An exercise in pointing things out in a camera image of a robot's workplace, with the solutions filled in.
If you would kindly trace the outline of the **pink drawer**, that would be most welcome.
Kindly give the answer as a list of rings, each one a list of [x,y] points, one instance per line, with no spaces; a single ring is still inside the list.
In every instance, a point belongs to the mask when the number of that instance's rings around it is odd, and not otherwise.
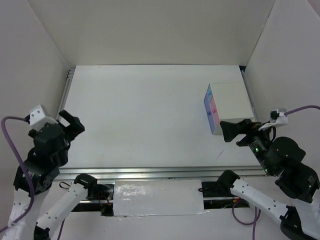
[[[212,97],[212,99],[210,100],[210,108],[211,108],[211,112],[212,112],[214,125],[219,126],[220,125],[220,117],[218,114],[218,109],[217,109],[214,97]]]

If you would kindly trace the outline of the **blue drawer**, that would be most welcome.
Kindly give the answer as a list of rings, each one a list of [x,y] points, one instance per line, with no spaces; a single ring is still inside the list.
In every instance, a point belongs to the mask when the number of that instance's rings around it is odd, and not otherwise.
[[[211,102],[212,98],[213,98],[213,91],[212,91],[212,87],[210,84],[208,85],[206,95],[207,95],[208,101]]]

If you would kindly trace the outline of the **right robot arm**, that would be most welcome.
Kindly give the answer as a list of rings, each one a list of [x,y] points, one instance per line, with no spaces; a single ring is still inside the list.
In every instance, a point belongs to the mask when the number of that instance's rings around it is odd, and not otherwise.
[[[251,187],[231,170],[218,178],[218,192],[244,199],[265,212],[291,240],[320,238],[320,180],[315,170],[303,164],[306,153],[289,137],[270,138],[273,126],[262,129],[261,122],[244,119],[238,123],[221,121],[224,141],[229,143],[238,135],[239,147],[249,147],[264,172],[277,177],[275,184],[292,200],[293,205],[279,203]]]

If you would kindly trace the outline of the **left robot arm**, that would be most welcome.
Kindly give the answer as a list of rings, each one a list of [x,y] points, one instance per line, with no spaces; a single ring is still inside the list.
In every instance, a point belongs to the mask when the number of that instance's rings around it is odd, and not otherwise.
[[[60,174],[60,167],[68,162],[71,142],[85,131],[80,119],[66,110],[59,116],[68,122],[63,125],[40,107],[21,118],[6,116],[1,120],[1,130],[12,149],[19,166],[14,186],[14,199],[7,225],[0,232],[4,240],[50,240],[62,229],[66,217],[83,199],[91,200],[98,194],[97,179],[87,173],[79,174],[67,192],[43,216],[39,216],[53,181]],[[22,160],[6,128],[8,120],[28,123],[28,135],[33,139],[33,148]]]

